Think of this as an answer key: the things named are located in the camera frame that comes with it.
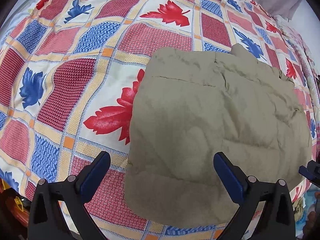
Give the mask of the khaki padded jacket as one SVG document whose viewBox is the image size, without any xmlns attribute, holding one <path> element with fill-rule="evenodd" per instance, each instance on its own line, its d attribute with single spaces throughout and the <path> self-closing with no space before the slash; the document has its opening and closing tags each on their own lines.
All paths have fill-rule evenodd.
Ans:
<svg viewBox="0 0 320 240">
<path fill-rule="evenodd" d="M 294 189 L 312 155 L 294 87 L 239 44 L 230 53 L 156 50 L 133 102 L 128 207 L 178 228 L 229 221 L 238 207 L 213 168 L 217 152 L 247 175 Z"/>
</svg>

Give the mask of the pink floral quilt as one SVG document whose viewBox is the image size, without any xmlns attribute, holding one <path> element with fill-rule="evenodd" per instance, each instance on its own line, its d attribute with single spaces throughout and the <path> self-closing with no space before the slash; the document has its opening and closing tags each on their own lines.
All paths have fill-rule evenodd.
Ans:
<svg viewBox="0 0 320 240">
<path fill-rule="evenodd" d="M 308 83 L 311 98 L 314 104 L 319 106 L 319 64 L 315 63 L 310 48 L 302 36 L 290 26 L 289 22 L 280 15 L 276 15 L 273 18 L 297 55 L 298 62 Z"/>
</svg>

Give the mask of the patchwork leaf bedspread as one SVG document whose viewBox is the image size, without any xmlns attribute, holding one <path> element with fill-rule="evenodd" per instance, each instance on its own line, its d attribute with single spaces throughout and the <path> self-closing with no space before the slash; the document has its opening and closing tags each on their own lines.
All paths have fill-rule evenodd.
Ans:
<svg viewBox="0 0 320 240">
<path fill-rule="evenodd" d="M 40 0 L 1 43 L 1 180 L 32 199 L 40 179 L 77 174 L 100 151 L 111 168 L 86 205 L 109 239 L 217 239 L 125 204 L 132 103 L 162 47 L 229 52 L 239 43 L 295 83 L 319 155 L 319 106 L 289 41 L 255 0 Z"/>
</svg>

